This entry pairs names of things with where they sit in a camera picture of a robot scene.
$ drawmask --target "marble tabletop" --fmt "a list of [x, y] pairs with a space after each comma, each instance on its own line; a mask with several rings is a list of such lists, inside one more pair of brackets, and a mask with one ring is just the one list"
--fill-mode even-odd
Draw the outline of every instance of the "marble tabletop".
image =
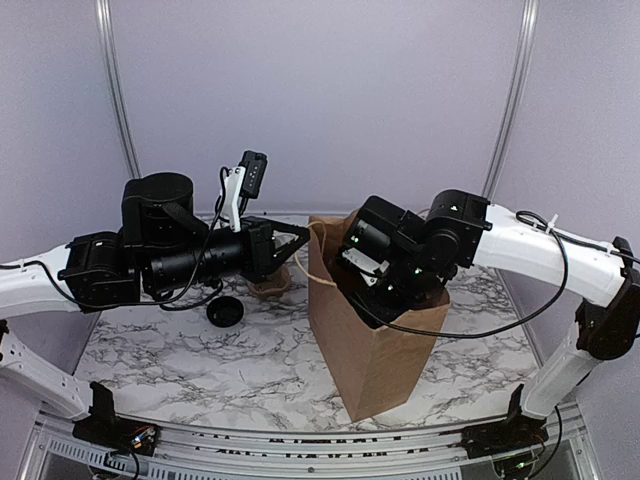
[[[306, 248], [300, 258], [306, 263]], [[309, 327], [307, 278], [293, 260], [288, 268], [293, 286], [280, 299], [259, 301], [243, 279], [225, 280], [223, 294], [245, 305], [244, 319], [229, 329], [214, 327], [205, 307], [103, 312], [76, 375], [112, 389], [122, 414], [321, 432], [411, 428], [503, 414], [513, 389], [536, 371], [521, 328], [479, 340], [438, 339], [407, 403], [352, 423]], [[492, 270], [461, 269], [447, 288], [452, 305], [443, 331], [479, 332], [516, 320]], [[193, 289], [187, 300], [207, 292]]]

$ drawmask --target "small brown object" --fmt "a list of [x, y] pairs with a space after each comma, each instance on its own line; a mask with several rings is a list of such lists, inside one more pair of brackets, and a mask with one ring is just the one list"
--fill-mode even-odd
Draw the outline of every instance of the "small brown object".
[[[312, 227], [309, 271], [325, 280], [349, 285], [347, 272], [334, 265], [355, 214], [346, 219], [311, 217], [326, 227], [324, 256], [319, 238], [323, 229]], [[443, 289], [432, 308], [409, 310], [395, 325], [440, 331], [449, 309], [449, 294]], [[433, 337], [364, 323], [342, 292], [332, 286], [309, 282], [309, 321], [320, 351], [352, 421], [378, 415], [405, 403], [413, 391], [436, 342]]]
[[285, 292], [291, 290], [291, 274], [286, 265], [281, 266], [271, 275], [267, 276], [267, 280], [261, 283], [251, 283], [248, 285], [249, 291], [253, 296], [260, 300], [266, 300], [269, 297], [280, 298]]

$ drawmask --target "cable tie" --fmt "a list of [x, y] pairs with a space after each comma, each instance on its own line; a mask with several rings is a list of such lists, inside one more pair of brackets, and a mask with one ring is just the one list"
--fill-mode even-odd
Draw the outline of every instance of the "cable tie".
[[545, 230], [545, 233], [548, 235], [549, 232], [551, 230], [553, 230], [556, 226], [556, 220], [558, 219], [558, 214], [556, 213], [553, 218], [551, 219], [551, 221], [549, 223], [547, 223], [547, 229]]

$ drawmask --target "vertical metal rail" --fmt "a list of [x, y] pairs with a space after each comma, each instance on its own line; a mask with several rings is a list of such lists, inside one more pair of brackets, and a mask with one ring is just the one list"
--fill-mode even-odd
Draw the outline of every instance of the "vertical metal rail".
[[502, 123], [500, 125], [500, 131], [498, 132], [498, 138], [493, 150], [493, 157], [491, 159], [491, 164], [489, 165], [487, 178], [485, 179], [484, 188], [482, 189], [482, 196], [489, 200], [493, 199], [498, 186], [498, 181], [500, 180], [500, 174], [504, 167], [513, 123], [516, 118], [518, 106], [520, 105], [522, 92], [524, 91], [524, 85], [531, 60], [531, 51], [533, 49], [533, 36], [538, 18], [538, 3], [538, 0], [525, 0], [524, 2], [520, 36], [518, 38], [518, 47], [516, 49], [507, 104], [502, 116]]
[[124, 106], [120, 74], [118, 73], [118, 59], [116, 56], [116, 46], [113, 39], [113, 27], [111, 25], [111, 6], [109, 0], [96, 0], [96, 15], [98, 21], [98, 31], [100, 43], [104, 54], [105, 68], [109, 80], [109, 90], [113, 110], [118, 124], [120, 140], [124, 149], [127, 170], [131, 178], [140, 178], [140, 164], [133, 146], [133, 138], [127, 120], [127, 111]]

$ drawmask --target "robotic arm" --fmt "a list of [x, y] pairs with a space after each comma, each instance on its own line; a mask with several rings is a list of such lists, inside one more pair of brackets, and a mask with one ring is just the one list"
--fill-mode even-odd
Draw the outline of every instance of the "robotic arm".
[[[248, 201], [258, 197], [266, 166], [264, 154], [247, 151], [237, 167], [223, 169], [211, 227], [193, 215], [193, 184], [186, 176], [158, 173], [129, 181], [120, 231], [77, 237], [66, 246], [0, 266], [0, 318], [162, 306], [178, 300], [192, 285], [214, 286], [230, 275], [260, 282], [309, 239], [303, 227], [241, 218]], [[218, 219], [220, 228], [214, 229]], [[295, 239], [277, 246], [276, 232], [294, 234]], [[141, 285], [152, 301], [140, 301]], [[78, 438], [122, 448], [127, 432], [142, 427], [153, 431], [148, 424], [117, 417], [111, 391], [37, 356], [5, 320], [0, 322], [0, 373], [76, 422]], [[137, 453], [152, 454], [153, 435], [136, 445]]]
[[[376, 328], [428, 304], [458, 267], [493, 267], [561, 285], [564, 259], [549, 234], [553, 222], [531, 223], [457, 190], [436, 196], [426, 220], [370, 197], [345, 235], [337, 261], [362, 276], [363, 286], [350, 300]], [[506, 420], [465, 429], [463, 446], [470, 458], [535, 445], [536, 437], [546, 440], [545, 419], [555, 406], [593, 368], [633, 345], [640, 274], [628, 242], [620, 237], [612, 244], [595, 242], [554, 230], [565, 239], [566, 289], [583, 297], [576, 323], [538, 374], [513, 393]]]

